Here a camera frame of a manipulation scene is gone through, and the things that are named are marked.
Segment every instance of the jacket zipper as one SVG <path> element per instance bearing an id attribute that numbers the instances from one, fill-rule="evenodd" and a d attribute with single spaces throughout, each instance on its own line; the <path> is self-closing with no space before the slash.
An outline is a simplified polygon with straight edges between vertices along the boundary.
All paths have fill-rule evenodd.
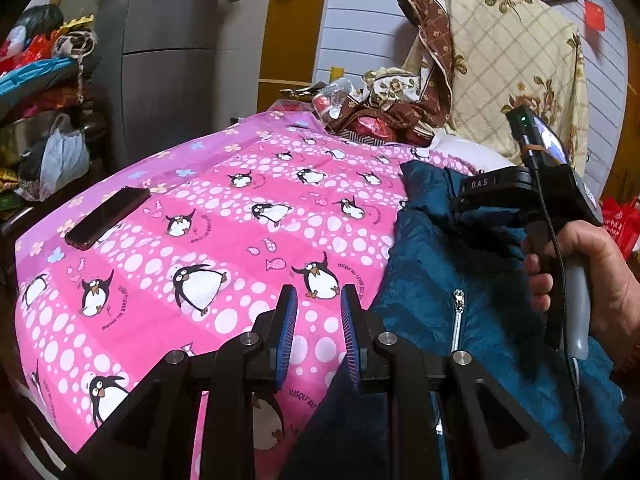
<path id="1" fill-rule="evenodd" d="M 449 355 L 458 350 L 460 345 L 460 332 L 462 330 L 462 316 L 465 313 L 465 292 L 460 288 L 453 291 L 453 332 L 451 335 L 451 348 Z M 438 419 L 436 424 L 436 433 L 441 435 L 442 431 L 442 419 Z"/>

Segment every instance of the finger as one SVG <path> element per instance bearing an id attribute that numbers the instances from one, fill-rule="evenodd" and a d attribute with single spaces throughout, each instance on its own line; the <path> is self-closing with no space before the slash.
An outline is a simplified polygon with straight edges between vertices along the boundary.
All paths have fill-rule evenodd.
<path id="1" fill-rule="evenodd" d="M 533 296 L 531 298 L 531 307 L 535 312 L 546 312 L 551 306 L 551 298 L 548 295 Z"/>
<path id="2" fill-rule="evenodd" d="M 529 254 L 533 252 L 533 242 L 531 241 L 531 237 L 526 236 L 520 241 L 520 248 L 522 252 L 525 254 Z"/>
<path id="3" fill-rule="evenodd" d="M 551 292 L 554 280 L 550 274 L 536 274 L 529 278 L 529 290 L 534 296 L 544 296 Z"/>
<path id="4" fill-rule="evenodd" d="M 540 258 L 537 254 L 527 254 L 522 261 L 522 270 L 527 274 L 537 274 L 540 272 Z"/>
<path id="5" fill-rule="evenodd" d="M 596 227 L 583 220 L 569 222 L 558 233 L 558 245 L 562 256 L 569 256 L 581 252 L 593 258 L 606 258 L 619 253 L 613 238 L 602 227 Z M 545 245 L 545 254 L 556 257 L 556 250 L 552 242 Z"/>

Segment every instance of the bed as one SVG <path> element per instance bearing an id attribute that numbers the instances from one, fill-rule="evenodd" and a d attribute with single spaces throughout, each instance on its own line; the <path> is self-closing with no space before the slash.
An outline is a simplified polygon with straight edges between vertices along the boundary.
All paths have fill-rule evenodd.
<path id="1" fill-rule="evenodd" d="M 257 477 L 276 478 L 344 357 L 341 286 L 354 283 L 364 306 L 378 291 L 406 199 L 399 165 L 478 171 L 444 140 L 435 146 L 357 144 L 309 113 L 265 112 L 76 196 L 15 247 L 15 328 L 40 408 L 77 451 L 166 352 L 219 348 L 291 283 L 299 313 L 287 381 L 254 401 Z M 90 250 L 66 245 L 66 232 L 123 186 L 151 197 Z M 202 424 L 192 478 L 201 439 Z"/>

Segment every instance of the device screen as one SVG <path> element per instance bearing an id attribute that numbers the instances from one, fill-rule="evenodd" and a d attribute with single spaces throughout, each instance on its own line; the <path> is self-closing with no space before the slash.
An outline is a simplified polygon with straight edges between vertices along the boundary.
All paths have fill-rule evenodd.
<path id="1" fill-rule="evenodd" d="M 148 189 L 123 187 L 71 229 L 65 236 L 65 242 L 81 251 L 89 249 L 108 229 L 133 213 L 150 196 Z"/>
<path id="2" fill-rule="evenodd" d="M 558 136 L 553 133 L 548 126 L 536 115 L 533 115 L 533 120 L 538 127 L 538 131 L 542 136 L 542 141 L 545 143 L 546 150 L 559 162 L 566 164 L 566 154 L 562 148 L 562 142 L 558 139 Z"/>

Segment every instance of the black cable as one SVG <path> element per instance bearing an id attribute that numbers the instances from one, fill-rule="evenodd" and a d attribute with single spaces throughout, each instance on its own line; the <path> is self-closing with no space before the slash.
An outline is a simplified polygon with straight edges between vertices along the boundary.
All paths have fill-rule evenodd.
<path id="1" fill-rule="evenodd" d="M 561 286 L 562 286 L 562 315 L 564 317 L 564 323 L 562 326 L 562 346 L 564 350 L 564 364 L 566 365 L 567 372 L 569 377 L 571 378 L 571 383 L 574 388 L 574 402 L 575 409 L 578 418 L 578 426 L 579 426 L 579 438 L 578 438 L 578 460 L 577 465 L 578 468 L 582 469 L 582 461 L 584 460 L 584 448 L 585 448 L 585 438 L 584 438 L 584 414 L 582 412 L 582 401 L 580 400 L 580 388 L 578 386 L 577 380 L 577 365 L 574 367 L 574 363 L 569 358 L 568 354 L 568 345 L 566 339 L 566 326 L 567 326 L 567 315 L 566 315 L 566 271 L 564 269 L 564 260 L 562 259 L 562 254 L 560 254 L 560 245 L 558 244 L 558 238 L 556 237 L 556 232 L 554 230 L 554 226 L 551 223 L 551 217 L 549 216 L 549 211 L 546 209 L 545 197 L 542 193 L 542 186 L 540 186 L 540 174 L 538 170 L 534 170 L 534 176 L 536 178 L 536 186 L 538 188 L 538 197 L 540 198 L 540 207 L 542 208 L 542 214 L 545 217 L 546 225 L 549 228 L 549 233 L 551 235 L 551 241 L 554 245 L 554 250 L 556 251 L 556 259 L 560 265 L 560 275 L 561 275 Z"/>

